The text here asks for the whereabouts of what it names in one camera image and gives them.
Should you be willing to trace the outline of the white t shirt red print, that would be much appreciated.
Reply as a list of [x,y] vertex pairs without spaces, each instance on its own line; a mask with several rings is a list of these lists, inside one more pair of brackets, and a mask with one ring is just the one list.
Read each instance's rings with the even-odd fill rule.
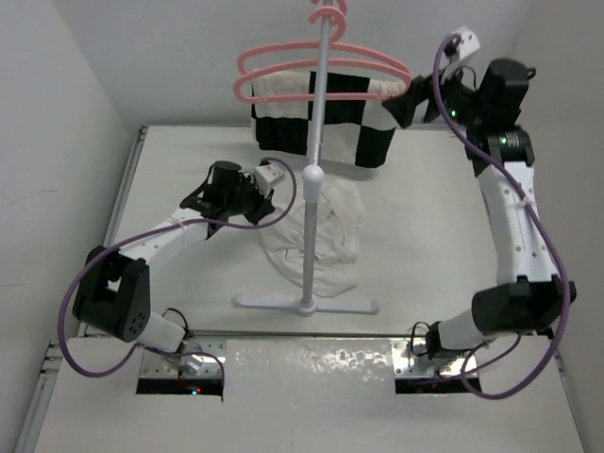
[[[303,283],[303,227],[304,200],[297,198],[283,220],[260,230],[270,262],[298,286]],[[324,182],[317,213],[314,294],[335,297],[358,285],[363,227],[364,209],[357,184],[344,179]]]

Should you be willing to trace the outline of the pink plastic hanger front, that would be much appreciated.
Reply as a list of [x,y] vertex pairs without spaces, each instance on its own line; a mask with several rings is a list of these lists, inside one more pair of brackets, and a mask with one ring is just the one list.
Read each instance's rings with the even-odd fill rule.
[[[245,104],[267,104],[275,102],[314,101],[359,101],[385,100],[389,92],[329,92],[327,90],[328,69],[331,66],[366,69],[393,76],[407,90],[411,84],[411,72],[406,64],[374,49],[355,44],[342,43],[341,38],[347,28],[346,14],[348,2],[316,1],[316,9],[308,22],[320,24],[320,38],[316,41],[277,42],[253,47],[241,53],[237,59],[239,77],[233,85],[235,97]],[[260,69],[249,70],[246,62],[253,58],[275,52],[290,50],[315,50],[315,59],[298,59],[282,62]],[[316,78],[313,93],[275,94],[252,96],[243,93],[243,86],[264,76],[294,69],[315,67]]]

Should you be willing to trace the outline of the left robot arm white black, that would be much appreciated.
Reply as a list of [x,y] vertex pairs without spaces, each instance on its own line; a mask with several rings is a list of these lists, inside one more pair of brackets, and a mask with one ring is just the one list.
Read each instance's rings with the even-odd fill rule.
[[164,293],[158,275],[234,217],[242,216],[247,229],[259,225],[274,212],[274,189],[283,177],[267,159],[251,171],[230,161],[214,162],[202,184],[155,226],[154,234],[114,251],[92,251],[92,268],[75,295],[75,318],[125,343],[177,352],[186,330],[157,313],[156,299]]

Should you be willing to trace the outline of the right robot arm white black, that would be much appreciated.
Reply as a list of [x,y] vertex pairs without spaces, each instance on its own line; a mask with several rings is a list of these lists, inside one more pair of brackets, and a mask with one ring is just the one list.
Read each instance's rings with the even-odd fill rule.
[[539,229],[534,197],[535,155],[529,134],[516,123],[536,70],[514,59],[495,59],[476,89],[462,70],[441,77],[433,88],[418,76],[407,91],[383,101],[406,128],[416,107],[427,102],[429,123],[445,108],[452,131],[461,135],[478,182],[496,253],[496,285],[474,294],[463,313],[428,328],[424,356],[436,359],[466,352],[498,336],[541,331],[561,315],[573,282],[562,283]]

